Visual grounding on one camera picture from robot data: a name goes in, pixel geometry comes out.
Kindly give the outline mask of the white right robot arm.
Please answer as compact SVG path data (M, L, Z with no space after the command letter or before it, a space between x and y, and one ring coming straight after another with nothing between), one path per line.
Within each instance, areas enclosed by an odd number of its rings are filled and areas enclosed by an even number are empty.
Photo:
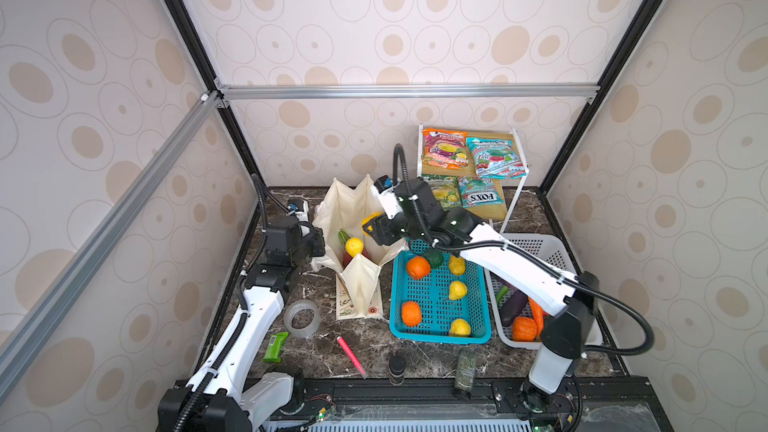
M636 356L649 351L654 332L635 309L599 290L587 272L575 275L552 266L504 238L479 216L464 208L444 210L430 186L420 178L393 182L382 176L371 187L380 210L362 223L379 245L401 238L420 239L434 248L473 262L509 282L547 314L540 346L526 381L526 392L541 396L557 392L574 362L587 352ZM643 342L630 348L588 341L598 302L623 311L643 330Z

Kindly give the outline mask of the pink dragon fruit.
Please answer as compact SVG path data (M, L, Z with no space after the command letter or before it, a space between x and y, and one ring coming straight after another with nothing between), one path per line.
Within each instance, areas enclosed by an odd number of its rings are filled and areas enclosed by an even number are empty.
M346 268L352 260L352 256L347 252L347 242L350 240L350 235L344 230L340 229L338 232L338 239L343 248L342 267Z

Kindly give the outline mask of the yellow toy lemon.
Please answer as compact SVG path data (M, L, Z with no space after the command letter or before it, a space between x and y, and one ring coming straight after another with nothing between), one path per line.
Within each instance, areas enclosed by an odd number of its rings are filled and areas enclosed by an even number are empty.
M354 258L365 251L364 242L356 237L350 237L345 243L345 252Z

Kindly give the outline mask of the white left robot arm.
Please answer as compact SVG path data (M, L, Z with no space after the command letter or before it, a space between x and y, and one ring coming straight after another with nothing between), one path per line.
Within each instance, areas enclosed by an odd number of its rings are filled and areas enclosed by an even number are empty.
M322 231L306 212L264 227L255 262L241 273L238 309L202 366L158 406L160 431L256 431L302 394L300 371L269 372L245 382L259 348L285 307L295 271L325 253Z

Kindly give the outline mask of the cream canvas grocery bag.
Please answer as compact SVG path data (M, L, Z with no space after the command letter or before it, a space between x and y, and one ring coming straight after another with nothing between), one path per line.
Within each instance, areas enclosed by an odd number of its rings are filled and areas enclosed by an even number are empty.
M323 232L325 251L311 260L310 267L318 272L328 269L336 280L336 318L338 320L375 318L383 316L380 275L383 266L407 249L400 239L391 246L379 246L364 234L362 222L382 210L373 187L373 180L364 178L350 188L334 181L324 200L316 207L312 225ZM343 263L345 246L338 233L344 231L352 239L363 242L363 254Z

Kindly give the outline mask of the orange fruits candy bag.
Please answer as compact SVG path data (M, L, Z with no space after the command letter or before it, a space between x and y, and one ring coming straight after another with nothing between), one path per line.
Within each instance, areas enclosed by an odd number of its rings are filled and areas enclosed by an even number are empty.
M422 131L422 164L441 169L459 170L469 165L467 133L427 128Z

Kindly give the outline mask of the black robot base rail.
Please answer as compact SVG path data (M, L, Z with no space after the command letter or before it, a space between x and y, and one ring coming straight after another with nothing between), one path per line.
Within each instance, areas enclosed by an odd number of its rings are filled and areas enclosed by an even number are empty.
M236 396L177 382L161 431L669 431L647 378L568 377L553 394L523 378L306 379L270 372Z

